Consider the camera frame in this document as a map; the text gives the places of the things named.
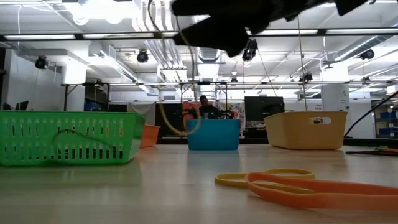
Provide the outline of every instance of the orange elastic band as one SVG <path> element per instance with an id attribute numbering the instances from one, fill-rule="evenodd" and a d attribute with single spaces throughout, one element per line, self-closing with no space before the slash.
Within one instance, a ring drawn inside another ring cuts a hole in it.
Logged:
<path id="1" fill-rule="evenodd" d="M 254 184 L 268 181 L 313 190 L 312 194 L 296 194 Z M 398 188 L 380 185 L 325 180 L 306 180 L 252 172 L 246 176 L 248 189 L 275 203 L 297 208 L 345 210 L 398 210 Z"/>

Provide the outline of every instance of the beige plastic bin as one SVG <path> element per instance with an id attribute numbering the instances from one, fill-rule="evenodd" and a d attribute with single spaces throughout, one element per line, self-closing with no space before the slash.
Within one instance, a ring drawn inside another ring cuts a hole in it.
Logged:
<path id="1" fill-rule="evenodd" d="M 286 149 L 339 149 L 347 112 L 285 112 L 264 118 L 269 144 Z"/>

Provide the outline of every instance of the yellow cable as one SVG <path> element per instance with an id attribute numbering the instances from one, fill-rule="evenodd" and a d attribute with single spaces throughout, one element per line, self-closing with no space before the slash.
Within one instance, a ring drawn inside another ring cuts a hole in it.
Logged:
<path id="1" fill-rule="evenodd" d="M 151 5 L 152 5 L 152 2 L 153 2 L 153 0 L 149 0 L 149 1 L 148 1 L 147 10 L 148 10 L 149 19 L 150 19 L 152 25 L 155 27 L 155 30 L 156 30 L 157 34 L 158 34 L 158 35 L 160 36 L 160 38 L 162 39 L 163 48 L 166 49 L 166 43 L 165 43 L 165 38 L 164 38 L 164 36 L 163 36 L 163 33 L 160 31 L 159 27 L 156 25 L 156 23 L 155 23 L 155 21 L 154 21 L 154 18 L 152 17 L 152 13 L 151 13 L 151 11 L 150 11 L 150 7 L 151 7 Z M 185 38 L 185 36 L 184 36 L 184 35 L 182 34 L 182 32 L 181 32 L 181 28 L 180 28 L 180 24 L 178 23 L 178 17 L 177 17 L 177 16 L 176 16 L 176 20 L 177 20 L 178 32 L 180 33 L 182 40 L 184 41 L 185 45 L 188 47 L 188 49 L 189 49 L 189 51 L 190 51 L 190 53 L 191 53 L 192 73 L 193 73 L 193 75 L 195 75 L 195 62 L 193 61 L 193 52 L 192 52 L 192 49 L 191 49 L 191 47 L 190 47 L 190 45 L 189 45 L 189 43 L 188 43 L 188 40 Z M 198 114 L 198 122 L 197 122 L 197 125 L 195 126 L 195 128 L 194 128 L 192 131 L 186 132 L 186 131 L 180 131 L 180 130 L 178 130 L 177 128 L 173 127 L 173 126 L 170 124 L 169 120 L 168 120 L 167 117 L 166 117 L 166 113 L 165 113 L 165 111 L 164 111 L 163 103 L 159 103 L 159 109 L 160 109 L 160 113 L 162 114 L 163 119 L 164 119 L 166 125 L 167 125 L 174 133 L 176 133 L 176 134 L 178 134 L 178 135 L 187 136 L 187 135 L 189 135 L 189 134 L 195 133 L 195 132 L 198 131 L 199 128 L 200 128 L 200 125 L 201 125 L 201 117 L 200 117 L 200 114 L 199 114 L 198 110 L 197 110 L 197 114 Z"/>

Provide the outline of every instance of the desk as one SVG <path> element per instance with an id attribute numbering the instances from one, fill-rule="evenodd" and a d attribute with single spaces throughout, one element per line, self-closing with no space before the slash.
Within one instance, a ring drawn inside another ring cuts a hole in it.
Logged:
<path id="1" fill-rule="evenodd" d="M 343 150 L 363 150 L 344 147 Z M 289 151 L 266 145 L 238 151 L 142 149 L 124 166 L 0 167 L 1 223 L 397 223 L 387 212 L 314 211 L 266 202 L 214 184 L 225 172 L 308 169 L 318 179 L 398 187 L 395 157 L 342 151 Z"/>

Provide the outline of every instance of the computer monitor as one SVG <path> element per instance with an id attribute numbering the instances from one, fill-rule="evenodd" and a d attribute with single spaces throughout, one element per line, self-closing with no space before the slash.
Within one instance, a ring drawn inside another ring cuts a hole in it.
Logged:
<path id="1" fill-rule="evenodd" d="M 283 97 L 246 96 L 244 98 L 246 122 L 262 121 L 264 118 L 285 112 Z"/>
<path id="2" fill-rule="evenodd" d="M 15 110 L 26 110 L 28 104 L 29 104 L 29 101 L 17 103 Z"/>

